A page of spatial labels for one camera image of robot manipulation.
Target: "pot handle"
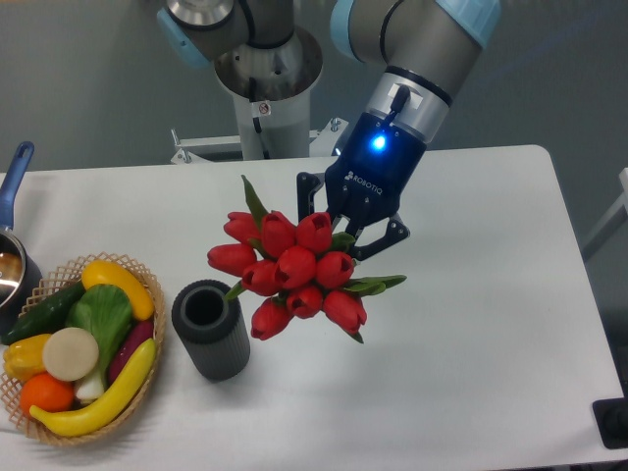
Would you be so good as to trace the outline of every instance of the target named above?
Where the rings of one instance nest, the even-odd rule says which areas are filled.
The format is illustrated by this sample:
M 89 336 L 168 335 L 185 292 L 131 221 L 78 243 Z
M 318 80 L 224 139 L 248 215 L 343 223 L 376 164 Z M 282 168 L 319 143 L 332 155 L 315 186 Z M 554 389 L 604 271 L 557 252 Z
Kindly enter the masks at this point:
M 22 142 L 16 150 L 16 155 L 11 161 L 9 171 L 0 186 L 0 228 L 11 230 L 13 228 L 13 206 L 16 200 L 18 188 L 26 173 L 30 157 L 35 151 L 32 142 Z

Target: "white table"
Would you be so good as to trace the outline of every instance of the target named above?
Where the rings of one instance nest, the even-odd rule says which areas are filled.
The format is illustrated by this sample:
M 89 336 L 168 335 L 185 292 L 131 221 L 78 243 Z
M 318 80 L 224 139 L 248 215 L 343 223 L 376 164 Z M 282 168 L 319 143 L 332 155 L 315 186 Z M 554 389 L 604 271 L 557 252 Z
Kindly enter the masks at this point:
M 295 220 L 296 173 L 331 162 L 33 172 L 15 233 L 43 271 L 128 253 L 170 308 L 193 281 L 235 281 L 205 254 L 245 209 L 240 174 Z M 2 468 L 451 471 L 628 457 L 603 447 L 594 421 L 592 402 L 621 388 L 547 152 L 430 152 L 401 215 L 412 237 L 356 271 L 408 276 L 366 299 L 364 345 L 324 315 L 297 320 L 211 385 L 169 323 L 155 388 L 119 434 L 60 450 L 0 433 Z M 241 299 L 250 326 L 260 298 Z

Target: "cooking pot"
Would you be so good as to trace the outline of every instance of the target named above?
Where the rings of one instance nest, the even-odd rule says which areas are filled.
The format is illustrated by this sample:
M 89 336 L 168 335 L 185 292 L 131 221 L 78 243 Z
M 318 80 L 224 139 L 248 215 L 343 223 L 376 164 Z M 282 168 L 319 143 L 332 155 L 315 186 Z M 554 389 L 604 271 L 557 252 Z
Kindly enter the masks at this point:
M 31 142 L 18 146 L 0 186 L 0 335 L 11 330 L 26 299 L 41 280 L 39 268 L 12 234 L 16 194 L 34 150 Z

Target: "green cucumber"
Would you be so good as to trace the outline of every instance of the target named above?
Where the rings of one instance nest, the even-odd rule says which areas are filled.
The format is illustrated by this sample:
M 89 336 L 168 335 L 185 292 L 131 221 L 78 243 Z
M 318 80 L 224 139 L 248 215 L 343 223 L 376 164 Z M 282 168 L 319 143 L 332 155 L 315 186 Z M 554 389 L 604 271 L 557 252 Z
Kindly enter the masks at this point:
M 63 329 L 70 309 L 84 294 L 85 288 L 80 281 L 59 289 L 18 318 L 13 329 L 0 337 L 0 341 L 5 345 L 10 345 L 19 340 L 39 334 L 52 334 Z

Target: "orange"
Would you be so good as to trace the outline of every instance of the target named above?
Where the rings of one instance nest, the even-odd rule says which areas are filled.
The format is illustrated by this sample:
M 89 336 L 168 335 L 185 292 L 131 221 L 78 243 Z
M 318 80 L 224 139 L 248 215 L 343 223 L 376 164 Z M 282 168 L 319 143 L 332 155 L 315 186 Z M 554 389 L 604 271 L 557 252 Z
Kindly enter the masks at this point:
M 70 410 L 75 400 L 72 383 L 53 378 L 48 373 L 33 376 L 22 386 L 20 407 L 30 418 L 30 407 L 36 405 L 47 412 L 64 412 Z

